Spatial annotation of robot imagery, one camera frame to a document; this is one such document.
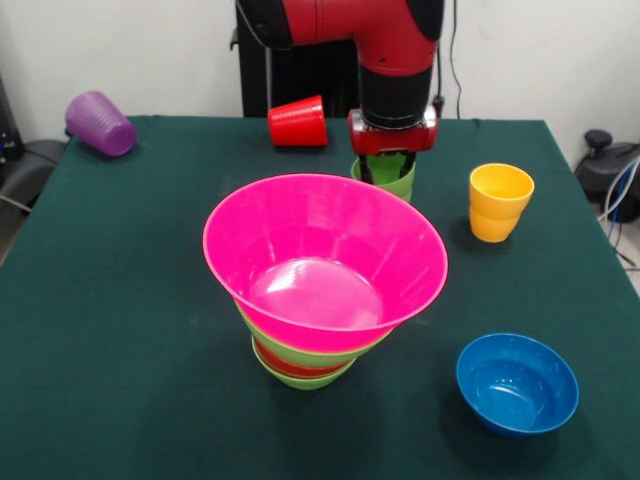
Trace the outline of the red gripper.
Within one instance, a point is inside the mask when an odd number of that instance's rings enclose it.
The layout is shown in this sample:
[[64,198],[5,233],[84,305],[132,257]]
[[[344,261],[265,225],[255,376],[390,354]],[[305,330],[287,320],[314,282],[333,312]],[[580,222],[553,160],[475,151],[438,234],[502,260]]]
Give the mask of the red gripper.
[[373,184],[373,174],[367,155],[379,155],[388,152],[405,152],[404,163],[399,178],[407,176],[416,162],[416,153],[430,150],[438,133],[436,109],[429,105],[421,121],[408,129],[381,129],[368,124],[361,109],[352,109],[347,117],[349,137],[352,148],[358,156],[360,179]]

